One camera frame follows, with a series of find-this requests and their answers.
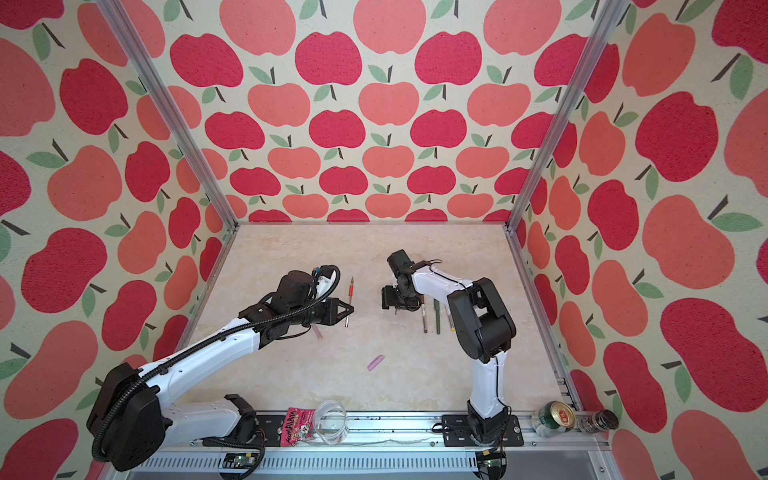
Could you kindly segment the white silver pen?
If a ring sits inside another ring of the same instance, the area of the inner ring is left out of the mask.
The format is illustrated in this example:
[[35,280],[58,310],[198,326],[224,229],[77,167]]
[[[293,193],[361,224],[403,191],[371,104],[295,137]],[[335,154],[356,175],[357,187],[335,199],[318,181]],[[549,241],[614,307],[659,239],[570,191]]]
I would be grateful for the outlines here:
[[420,296],[420,314],[422,319],[422,330],[424,334],[429,333],[429,327],[428,327],[428,317],[427,317],[427,310],[426,310],[426,301],[425,297],[423,295]]

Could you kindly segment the red pen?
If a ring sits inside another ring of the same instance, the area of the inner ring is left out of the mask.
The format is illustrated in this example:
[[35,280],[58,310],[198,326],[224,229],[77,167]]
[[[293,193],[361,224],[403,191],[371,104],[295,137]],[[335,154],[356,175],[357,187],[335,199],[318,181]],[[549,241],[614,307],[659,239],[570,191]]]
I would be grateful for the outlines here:
[[[348,301],[347,301],[347,303],[350,305],[350,307],[352,306],[352,302],[353,302],[354,284],[355,284],[355,280],[354,280],[354,276],[353,276],[350,279],[349,288],[348,288]],[[351,313],[345,318],[345,324],[344,324],[345,328],[349,327],[350,316],[351,316]]]

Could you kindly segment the green pen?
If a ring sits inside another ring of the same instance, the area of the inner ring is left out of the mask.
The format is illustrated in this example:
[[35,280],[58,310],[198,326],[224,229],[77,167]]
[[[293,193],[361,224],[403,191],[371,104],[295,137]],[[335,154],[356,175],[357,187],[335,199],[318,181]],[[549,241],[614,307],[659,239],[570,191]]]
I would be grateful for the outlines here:
[[440,335],[441,333],[441,312],[440,312],[440,303],[438,300],[433,300],[433,308],[435,313],[435,332],[437,335]]

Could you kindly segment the pink pen cap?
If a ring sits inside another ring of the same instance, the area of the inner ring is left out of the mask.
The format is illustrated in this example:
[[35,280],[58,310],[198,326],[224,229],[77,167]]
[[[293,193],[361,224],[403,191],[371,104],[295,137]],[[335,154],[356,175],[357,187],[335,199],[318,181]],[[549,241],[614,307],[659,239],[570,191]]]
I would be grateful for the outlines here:
[[384,355],[378,355],[375,357],[368,365],[367,370],[369,372],[373,371],[378,365],[382,363],[382,361],[385,359]]

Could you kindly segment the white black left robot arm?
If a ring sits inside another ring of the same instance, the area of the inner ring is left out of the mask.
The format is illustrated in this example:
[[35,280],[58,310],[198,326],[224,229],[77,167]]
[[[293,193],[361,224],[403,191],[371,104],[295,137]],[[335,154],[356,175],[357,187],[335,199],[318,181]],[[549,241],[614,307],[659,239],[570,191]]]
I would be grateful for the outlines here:
[[340,277],[335,265],[310,273],[292,270],[276,291],[218,332],[137,368],[122,363],[111,369],[86,421],[92,458],[128,471],[165,446],[199,441],[205,447],[251,451],[239,476],[252,474],[265,457],[267,437],[247,401],[228,394],[210,405],[176,410],[173,404],[234,361],[293,338],[291,327],[309,332],[316,324],[334,326],[351,315],[353,307],[332,295]]

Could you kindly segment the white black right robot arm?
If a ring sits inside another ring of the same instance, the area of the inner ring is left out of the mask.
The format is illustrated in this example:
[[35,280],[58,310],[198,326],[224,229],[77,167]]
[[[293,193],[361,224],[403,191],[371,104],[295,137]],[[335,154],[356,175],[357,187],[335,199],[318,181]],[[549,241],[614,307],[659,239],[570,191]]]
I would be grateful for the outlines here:
[[513,318],[492,280],[470,281],[444,273],[435,260],[415,262],[404,250],[387,258],[394,283],[382,288],[382,308],[418,311],[424,296],[447,308],[463,352],[473,361],[467,404],[473,441],[480,446],[502,442],[511,417],[504,398],[504,367],[517,334]]

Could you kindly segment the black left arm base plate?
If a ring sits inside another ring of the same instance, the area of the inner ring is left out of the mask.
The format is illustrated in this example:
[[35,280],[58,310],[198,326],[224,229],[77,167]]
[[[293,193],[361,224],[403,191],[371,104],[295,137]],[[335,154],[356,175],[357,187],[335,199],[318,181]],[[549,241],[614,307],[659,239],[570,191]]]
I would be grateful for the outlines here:
[[279,447],[285,415],[246,414],[234,429],[223,436],[202,439],[204,446],[219,446],[222,442],[235,448],[263,445]]

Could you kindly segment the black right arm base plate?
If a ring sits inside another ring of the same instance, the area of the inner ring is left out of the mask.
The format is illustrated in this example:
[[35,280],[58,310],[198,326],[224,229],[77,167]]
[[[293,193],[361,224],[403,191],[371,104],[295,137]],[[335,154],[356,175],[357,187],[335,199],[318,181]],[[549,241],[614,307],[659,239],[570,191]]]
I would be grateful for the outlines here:
[[446,414],[433,425],[446,447],[522,447],[524,439],[518,417],[499,413],[490,419],[468,414]]

